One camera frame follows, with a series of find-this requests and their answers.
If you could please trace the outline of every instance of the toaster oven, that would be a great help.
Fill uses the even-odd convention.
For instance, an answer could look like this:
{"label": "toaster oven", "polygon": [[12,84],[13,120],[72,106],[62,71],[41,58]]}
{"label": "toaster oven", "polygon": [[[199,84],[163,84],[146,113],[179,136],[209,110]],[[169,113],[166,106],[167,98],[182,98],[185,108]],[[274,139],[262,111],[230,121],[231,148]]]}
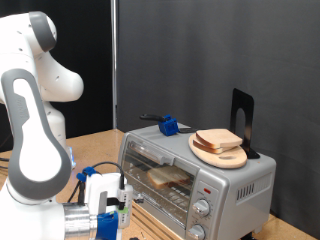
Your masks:
{"label": "toaster oven", "polygon": [[[128,132],[122,140],[118,162],[139,209],[168,229],[159,239],[175,239],[166,235],[173,232],[187,240],[237,240],[259,232],[269,217],[275,161],[260,154],[241,168],[216,168],[192,153],[190,135],[166,137],[156,125]],[[157,185],[150,172],[164,168],[187,181]]]}

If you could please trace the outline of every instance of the blue object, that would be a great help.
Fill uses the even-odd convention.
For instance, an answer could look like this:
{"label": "blue object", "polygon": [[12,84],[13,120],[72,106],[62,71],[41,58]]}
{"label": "blue object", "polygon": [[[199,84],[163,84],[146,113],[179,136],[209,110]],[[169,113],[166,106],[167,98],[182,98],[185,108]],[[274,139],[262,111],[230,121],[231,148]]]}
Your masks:
{"label": "blue object", "polygon": [[167,119],[167,121],[158,122],[160,131],[164,135],[171,136],[171,135],[179,132],[177,119],[171,118],[170,114],[164,116],[164,118]]}
{"label": "blue object", "polygon": [[82,170],[82,173],[77,174],[77,178],[81,182],[86,182],[87,176],[91,177],[93,174],[97,173],[96,170],[94,170],[93,167],[86,167]]}
{"label": "blue object", "polygon": [[118,231],[118,213],[103,213],[97,216],[98,229],[96,239],[116,240]]}

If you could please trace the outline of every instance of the table surface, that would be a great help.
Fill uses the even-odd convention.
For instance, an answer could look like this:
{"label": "table surface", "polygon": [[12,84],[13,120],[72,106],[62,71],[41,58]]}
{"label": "table surface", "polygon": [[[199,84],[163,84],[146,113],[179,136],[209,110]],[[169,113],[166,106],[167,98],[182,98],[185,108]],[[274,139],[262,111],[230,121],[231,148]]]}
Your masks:
{"label": "table surface", "polygon": [[[77,165],[72,171],[67,186],[57,195],[58,202],[66,202],[69,199],[78,182],[76,174],[81,172],[83,168],[102,161],[117,162],[123,135],[123,132],[113,129],[106,132],[67,139],[67,144],[73,149]],[[0,157],[3,158],[9,158],[10,155],[11,151],[0,153]],[[7,163],[4,162],[1,162],[0,164],[1,166],[7,166]],[[116,171],[116,167],[113,165],[102,165],[97,169],[101,173]],[[7,176],[8,171],[0,169],[1,187],[3,186]],[[139,240],[153,240],[149,234],[131,221],[130,226],[123,231],[122,239],[129,240],[134,237]],[[310,235],[272,215],[270,215],[269,220],[263,225],[262,231],[259,234],[254,234],[254,237],[259,240],[316,240]]]}

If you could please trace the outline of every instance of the bread slice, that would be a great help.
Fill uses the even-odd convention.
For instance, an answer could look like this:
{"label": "bread slice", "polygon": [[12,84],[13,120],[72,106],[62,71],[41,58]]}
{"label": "bread slice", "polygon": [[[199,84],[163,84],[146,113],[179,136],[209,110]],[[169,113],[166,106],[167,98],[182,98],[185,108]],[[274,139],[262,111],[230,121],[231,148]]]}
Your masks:
{"label": "bread slice", "polygon": [[147,172],[148,179],[156,189],[172,187],[177,184],[188,184],[190,177],[176,166],[152,168]]}
{"label": "bread slice", "polygon": [[225,151],[228,151],[234,147],[225,147],[225,148],[210,148],[206,145],[203,145],[196,137],[196,134],[193,134],[190,136],[190,138],[193,141],[193,145],[203,151],[209,152],[209,153],[214,153],[214,154],[220,154],[223,153]]}
{"label": "bread slice", "polygon": [[242,144],[242,139],[227,129],[200,130],[197,140],[209,148],[235,147]]}

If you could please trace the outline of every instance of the toaster oven handle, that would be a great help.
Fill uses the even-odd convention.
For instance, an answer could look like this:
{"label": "toaster oven handle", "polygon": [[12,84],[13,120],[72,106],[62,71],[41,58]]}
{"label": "toaster oven handle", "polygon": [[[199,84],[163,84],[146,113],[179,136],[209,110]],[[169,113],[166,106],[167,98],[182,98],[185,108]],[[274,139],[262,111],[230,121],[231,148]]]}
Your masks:
{"label": "toaster oven handle", "polygon": [[163,165],[167,163],[168,165],[172,166],[174,162],[174,157],[161,152],[160,150],[155,149],[154,147],[150,146],[146,143],[136,143],[134,141],[129,142],[129,148],[133,151],[139,153],[140,155],[160,164]]}

